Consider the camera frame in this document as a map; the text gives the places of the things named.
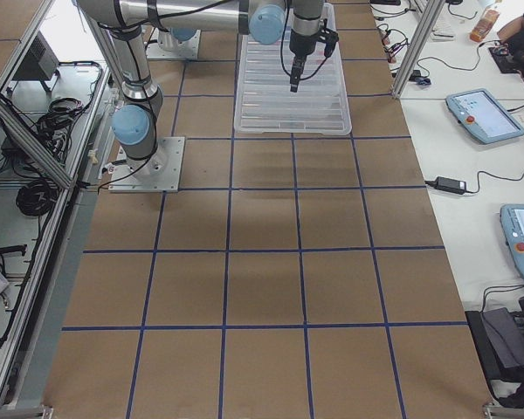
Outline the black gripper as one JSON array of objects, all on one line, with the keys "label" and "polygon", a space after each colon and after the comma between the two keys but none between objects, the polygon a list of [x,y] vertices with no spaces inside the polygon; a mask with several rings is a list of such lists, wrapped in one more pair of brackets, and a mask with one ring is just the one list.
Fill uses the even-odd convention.
[{"label": "black gripper", "polygon": [[290,71],[290,92],[298,92],[299,84],[304,71],[305,59],[313,54],[318,42],[323,43],[324,57],[329,58],[333,55],[339,35],[336,31],[322,26],[312,35],[302,35],[295,29],[291,30],[289,49],[295,55]]}]

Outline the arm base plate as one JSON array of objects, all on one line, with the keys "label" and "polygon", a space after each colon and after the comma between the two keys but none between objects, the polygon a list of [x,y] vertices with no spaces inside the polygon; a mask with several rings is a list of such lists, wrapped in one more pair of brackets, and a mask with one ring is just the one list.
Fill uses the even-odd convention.
[{"label": "arm base plate", "polygon": [[184,137],[162,137],[156,153],[142,167],[141,162],[128,160],[119,146],[117,157],[124,162],[108,170],[112,175],[108,190],[114,193],[177,192],[184,148]]},{"label": "arm base plate", "polygon": [[200,31],[174,29],[158,31],[147,42],[148,60],[197,60],[200,44]]}]

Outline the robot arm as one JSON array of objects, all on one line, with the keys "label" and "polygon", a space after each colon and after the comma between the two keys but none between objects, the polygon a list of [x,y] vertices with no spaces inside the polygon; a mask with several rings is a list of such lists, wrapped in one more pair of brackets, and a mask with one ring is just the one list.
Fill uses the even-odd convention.
[{"label": "robot arm", "polygon": [[323,43],[324,54],[330,57],[339,41],[322,16],[322,1],[80,1],[78,5],[113,41],[125,104],[114,114],[112,129],[131,174],[155,175],[167,160],[157,139],[162,92],[149,69],[143,25],[169,34],[234,31],[262,45],[288,34],[293,63],[286,75],[292,92],[306,80],[305,63],[316,45]]}]

